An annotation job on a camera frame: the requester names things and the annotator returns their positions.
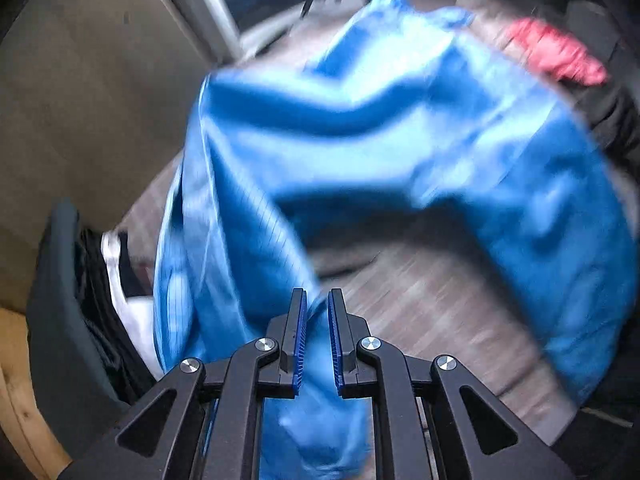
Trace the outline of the black storage bag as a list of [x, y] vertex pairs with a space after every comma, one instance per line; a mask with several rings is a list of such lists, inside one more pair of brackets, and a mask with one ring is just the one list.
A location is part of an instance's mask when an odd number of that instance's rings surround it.
[[58, 202], [26, 308], [37, 408], [71, 458], [156, 383], [113, 306], [101, 240], [71, 202]]

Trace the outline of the pink garment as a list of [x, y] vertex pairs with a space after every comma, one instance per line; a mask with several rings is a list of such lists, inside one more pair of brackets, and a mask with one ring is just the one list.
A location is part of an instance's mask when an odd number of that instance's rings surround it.
[[608, 81], [605, 66], [575, 36], [536, 18], [518, 18], [506, 36], [525, 54], [527, 67], [555, 81], [593, 87]]

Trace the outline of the blue garment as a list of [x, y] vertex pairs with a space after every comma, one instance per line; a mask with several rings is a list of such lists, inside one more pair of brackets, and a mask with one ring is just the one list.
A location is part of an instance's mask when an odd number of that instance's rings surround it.
[[262, 478], [346, 478], [368, 455], [367, 404], [336, 393], [303, 246], [328, 226], [442, 205], [575, 400], [612, 362], [638, 263], [608, 166], [553, 90], [464, 31], [471, 18], [371, 0], [304, 70], [201, 86], [157, 246], [155, 347], [165, 370], [228, 358], [306, 289], [302, 388], [266, 403]]

